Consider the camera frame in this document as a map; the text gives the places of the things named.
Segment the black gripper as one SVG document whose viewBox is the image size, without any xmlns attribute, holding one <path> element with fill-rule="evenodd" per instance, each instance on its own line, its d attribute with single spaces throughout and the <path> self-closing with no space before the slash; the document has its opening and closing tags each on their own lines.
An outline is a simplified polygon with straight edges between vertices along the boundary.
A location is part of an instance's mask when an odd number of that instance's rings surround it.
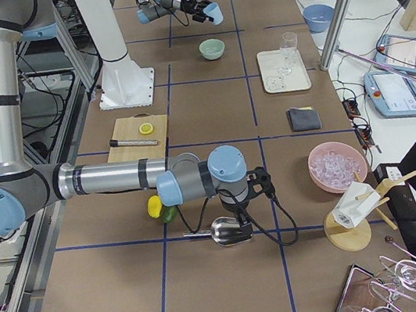
<svg viewBox="0 0 416 312">
<path fill-rule="evenodd" d="M 249 205 L 248 199 L 244 199 L 243 201 L 236 203 L 233 199 L 221 196 L 221 202 L 223 208 L 232 212 L 237 220 L 246 220 L 246 208 Z"/>
<path fill-rule="evenodd" d="M 203 23 L 210 21 L 209 16 L 203 12 L 210 3 L 209 0 L 181 0 L 181 10 L 191 15 L 195 22 Z"/>
</svg>

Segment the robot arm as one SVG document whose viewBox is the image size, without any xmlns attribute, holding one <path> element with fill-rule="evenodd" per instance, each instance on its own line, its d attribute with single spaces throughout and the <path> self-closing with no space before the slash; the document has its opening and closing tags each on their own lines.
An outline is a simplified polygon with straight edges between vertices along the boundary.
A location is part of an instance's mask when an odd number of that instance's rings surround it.
<svg viewBox="0 0 416 312">
<path fill-rule="evenodd" d="M 208 15 L 205 10 L 210 0 L 135 0 L 140 23 L 150 23 L 162 16 L 172 15 L 177 10 L 191 15 L 194 20 L 204 22 Z"/>
<path fill-rule="evenodd" d="M 107 99 L 103 109 L 152 104 L 153 68 L 141 68 L 128 55 L 109 0 L 75 0 L 103 59 Z M 210 0 L 136 0 L 141 23 L 182 11 L 200 23 L 223 21 Z M 229 145 L 202 161 L 183 154 L 173 159 L 72 166 L 69 163 L 32 165 L 24 158 L 16 45 L 33 33 L 56 34 L 52 0 L 0 0 L 0 236 L 57 200 L 96 192 L 126 192 L 157 188 L 164 206 L 219 194 L 226 210 L 245 212 L 249 197 L 246 162 Z"/>
</svg>

